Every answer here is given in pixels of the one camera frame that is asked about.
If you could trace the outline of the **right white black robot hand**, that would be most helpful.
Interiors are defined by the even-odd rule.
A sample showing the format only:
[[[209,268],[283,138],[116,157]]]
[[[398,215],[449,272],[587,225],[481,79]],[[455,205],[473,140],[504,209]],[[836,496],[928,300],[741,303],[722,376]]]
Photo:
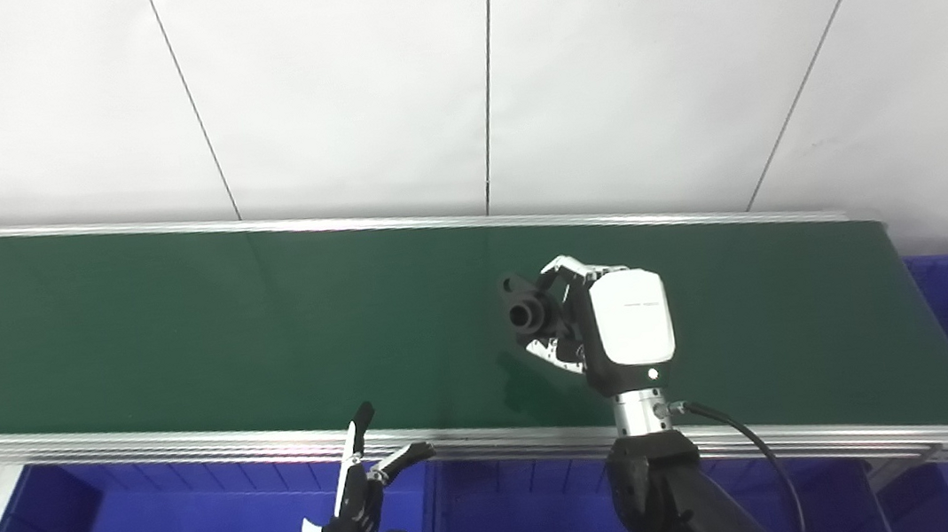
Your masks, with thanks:
[[[600,397],[666,385],[676,341],[657,273],[564,254],[534,283],[510,277],[501,288],[517,345],[583,375]]]

